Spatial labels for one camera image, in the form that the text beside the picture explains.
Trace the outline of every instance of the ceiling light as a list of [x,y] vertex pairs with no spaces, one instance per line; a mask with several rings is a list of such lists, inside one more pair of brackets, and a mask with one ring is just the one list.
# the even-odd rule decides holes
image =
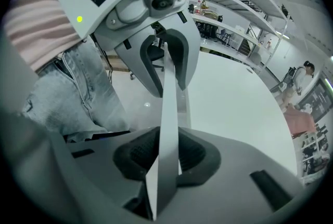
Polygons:
[[333,87],[327,78],[325,79],[325,82],[326,82],[327,86],[331,89],[331,91],[333,92]]
[[283,37],[285,37],[286,39],[290,39],[290,37],[287,36],[287,35],[283,35]]

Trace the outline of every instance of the woman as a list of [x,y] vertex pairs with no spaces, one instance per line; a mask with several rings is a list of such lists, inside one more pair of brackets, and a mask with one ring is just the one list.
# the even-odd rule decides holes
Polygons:
[[287,84],[287,88],[278,95],[275,99],[278,102],[281,110],[284,110],[291,98],[297,93],[299,96],[302,94],[302,82],[306,75],[313,77],[314,65],[306,61],[303,66],[298,67],[292,81]]
[[23,115],[49,131],[74,135],[128,130],[125,110],[98,49],[81,40],[58,0],[12,0],[4,18],[8,38],[39,79]]

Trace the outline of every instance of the light blue jeans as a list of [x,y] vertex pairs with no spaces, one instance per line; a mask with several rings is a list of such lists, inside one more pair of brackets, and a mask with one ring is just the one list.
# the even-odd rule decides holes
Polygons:
[[23,115],[74,141],[91,138],[93,133],[128,130],[125,110],[93,40],[88,37],[65,51],[62,61],[70,75],[54,61],[43,68]]

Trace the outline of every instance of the white table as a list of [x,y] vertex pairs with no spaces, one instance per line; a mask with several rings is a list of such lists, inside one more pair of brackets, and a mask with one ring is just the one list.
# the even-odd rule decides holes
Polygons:
[[297,175],[287,122],[269,89],[248,70],[252,71],[241,63],[200,52],[186,94],[188,125],[250,144]]

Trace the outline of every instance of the bottle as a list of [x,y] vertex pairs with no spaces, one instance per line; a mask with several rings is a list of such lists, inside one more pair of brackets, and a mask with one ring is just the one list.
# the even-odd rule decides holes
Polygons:
[[200,9],[201,9],[201,1],[198,1],[197,7],[196,7],[196,14],[200,13]]

